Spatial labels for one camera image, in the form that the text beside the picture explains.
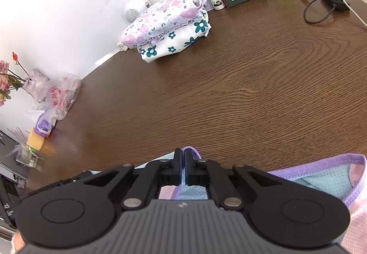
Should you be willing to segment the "person's right hand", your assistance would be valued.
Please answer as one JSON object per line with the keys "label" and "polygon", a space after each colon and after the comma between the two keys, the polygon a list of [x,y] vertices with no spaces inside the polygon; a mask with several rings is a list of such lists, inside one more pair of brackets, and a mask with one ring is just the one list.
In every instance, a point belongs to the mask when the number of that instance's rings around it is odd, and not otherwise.
{"label": "person's right hand", "polygon": [[17,254],[19,251],[21,251],[25,247],[25,242],[20,234],[19,231],[17,231],[11,239],[11,254]]}

